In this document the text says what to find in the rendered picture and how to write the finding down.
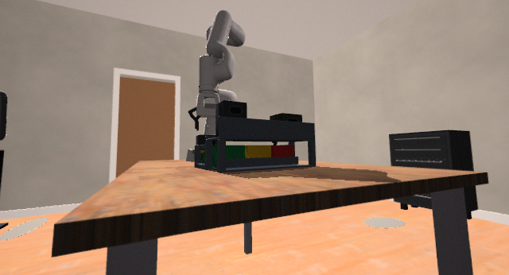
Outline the red open bin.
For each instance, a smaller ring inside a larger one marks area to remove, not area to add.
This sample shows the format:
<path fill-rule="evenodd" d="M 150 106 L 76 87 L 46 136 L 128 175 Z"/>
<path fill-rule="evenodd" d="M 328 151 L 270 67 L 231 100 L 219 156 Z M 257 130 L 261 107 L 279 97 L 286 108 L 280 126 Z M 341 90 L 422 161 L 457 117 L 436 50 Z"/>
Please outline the red open bin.
<path fill-rule="evenodd" d="M 271 157 L 294 157 L 294 145 L 272 145 Z"/>

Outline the yellow open bin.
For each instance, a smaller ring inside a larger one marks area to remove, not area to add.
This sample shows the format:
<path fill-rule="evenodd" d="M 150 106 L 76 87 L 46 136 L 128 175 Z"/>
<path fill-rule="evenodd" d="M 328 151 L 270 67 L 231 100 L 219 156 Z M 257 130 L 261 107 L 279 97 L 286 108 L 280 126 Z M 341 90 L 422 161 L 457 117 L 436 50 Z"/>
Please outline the yellow open bin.
<path fill-rule="evenodd" d="M 271 157 L 271 145 L 245 145 L 245 158 Z"/>

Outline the green bin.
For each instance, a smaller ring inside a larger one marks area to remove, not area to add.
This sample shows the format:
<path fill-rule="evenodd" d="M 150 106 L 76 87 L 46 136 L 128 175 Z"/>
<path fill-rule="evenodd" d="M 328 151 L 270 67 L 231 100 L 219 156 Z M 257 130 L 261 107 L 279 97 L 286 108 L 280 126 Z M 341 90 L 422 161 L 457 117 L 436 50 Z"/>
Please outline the green bin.
<path fill-rule="evenodd" d="M 245 158 L 245 145 L 226 145 L 226 159 Z M 217 145 L 212 146 L 212 167 L 216 168 Z M 205 151 L 202 156 L 202 164 L 205 164 Z"/>

